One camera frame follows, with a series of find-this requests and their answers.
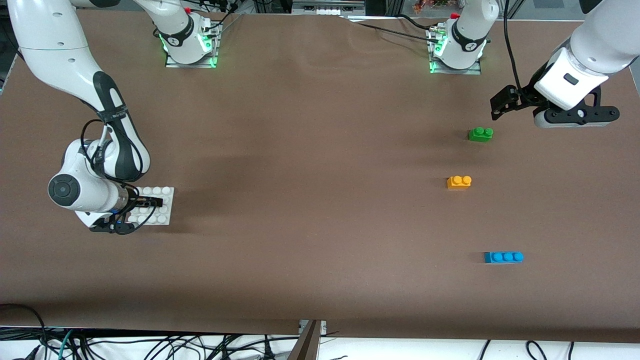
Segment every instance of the teal cable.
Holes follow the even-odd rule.
[[[62,343],[60,343],[60,352],[58,352],[58,360],[62,360],[62,353],[65,350],[65,345],[67,344],[67,341],[69,340],[69,336],[71,335],[71,332],[73,332],[73,329],[69,330],[67,332],[67,335],[65,335],[65,338],[62,339]]]

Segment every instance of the green lego brick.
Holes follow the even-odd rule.
[[[471,131],[469,131],[469,140],[473,142],[487,142],[493,138],[493,129],[487,127],[486,129],[482,127],[477,127]]]

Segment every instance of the blue lego brick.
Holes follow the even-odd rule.
[[[517,264],[524,260],[524,255],[519,251],[485,252],[485,264]]]

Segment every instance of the yellow lego brick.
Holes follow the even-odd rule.
[[[448,189],[466,189],[471,186],[470,176],[452,176],[447,179]]]

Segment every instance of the brown table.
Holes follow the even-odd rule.
[[[291,333],[322,318],[341,336],[640,341],[629,71],[603,85],[618,121],[542,130],[529,111],[490,120],[513,83],[499,24],[481,76],[430,74],[420,41],[329,16],[243,17],[218,68],[194,70],[163,67],[144,13],[79,14],[151,153],[137,184],[176,187],[172,222],[94,234],[48,198],[95,115],[18,61],[0,101],[2,302],[79,327]],[[511,23],[525,82],[577,25]],[[494,139],[465,140],[476,126]],[[457,174],[472,187],[447,191]],[[502,250],[525,261],[483,264]]]

